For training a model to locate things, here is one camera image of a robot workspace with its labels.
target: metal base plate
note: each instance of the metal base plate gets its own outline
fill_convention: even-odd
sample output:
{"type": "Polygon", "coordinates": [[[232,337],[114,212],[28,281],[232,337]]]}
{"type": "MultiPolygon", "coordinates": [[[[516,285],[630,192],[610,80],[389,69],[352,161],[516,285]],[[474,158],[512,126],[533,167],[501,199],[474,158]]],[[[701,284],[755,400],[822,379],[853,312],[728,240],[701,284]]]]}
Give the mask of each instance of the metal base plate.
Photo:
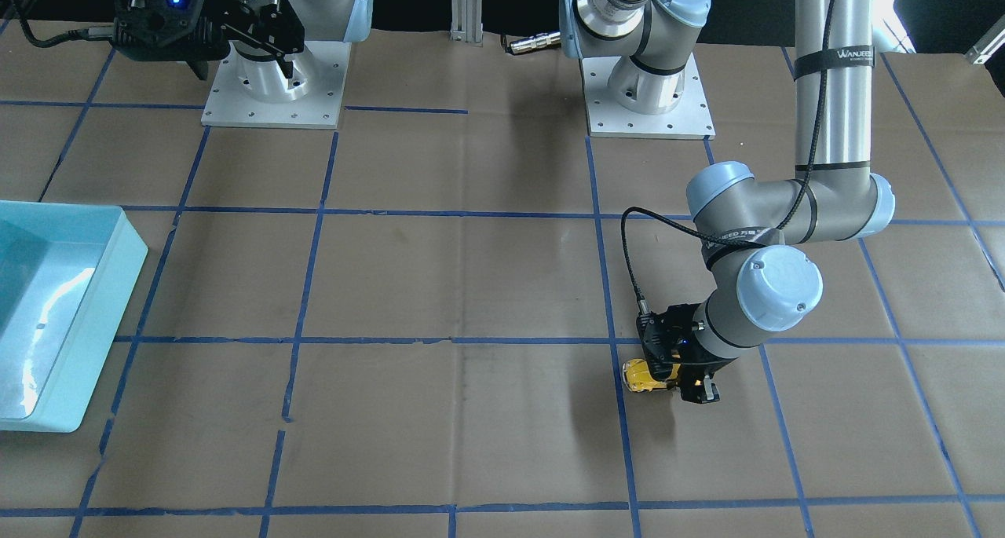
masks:
{"type": "Polygon", "coordinates": [[[607,78],[619,57],[582,59],[583,95],[586,98],[590,136],[599,138],[660,138],[661,140],[703,140],[716,137],[712,112],[705,99],[701,77],[694,55],[684,66],[684,91],[680,103],[664,115],[640,115],[614,100],[607,78]]]}
{"type": "Polygon", "coordinates": [[[299,128],[335,130],[342,112],[342,95],[349,69],[351,43],[307,41],[319,62],[312,89],[289,103],[262,103],[242,87],[237,76],[237,51],[220,61],[213,89],[202,113],[203,126],[226,128],[299,128]]]}

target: light blue plastic bin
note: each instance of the light blue plastic bin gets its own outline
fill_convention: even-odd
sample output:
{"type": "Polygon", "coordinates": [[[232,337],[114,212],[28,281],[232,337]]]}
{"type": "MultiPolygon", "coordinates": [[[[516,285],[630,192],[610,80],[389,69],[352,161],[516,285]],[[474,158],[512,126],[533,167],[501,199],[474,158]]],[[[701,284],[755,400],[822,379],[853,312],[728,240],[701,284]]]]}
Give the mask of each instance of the light blue plastic bin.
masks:
{"type": "Polygon", "coordinates": [[[80,426],[146,256],[118,206],[0,201],[0,430],[80,426]]]}

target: black strap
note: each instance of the black strap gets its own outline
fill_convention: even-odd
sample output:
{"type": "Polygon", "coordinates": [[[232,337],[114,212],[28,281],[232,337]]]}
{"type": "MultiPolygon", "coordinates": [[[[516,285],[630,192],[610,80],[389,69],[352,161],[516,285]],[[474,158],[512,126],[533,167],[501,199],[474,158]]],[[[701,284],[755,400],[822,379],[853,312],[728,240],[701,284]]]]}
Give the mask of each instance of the black strap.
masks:
{"type": "Polygon", "coordinates": [[[825,48],[823,51],[810,52],[796,59],[792,79],[797,80],[808,73],[840,69],[844,66],[875,66],[874,55],[875,51],[871,45],[825,48]]]}

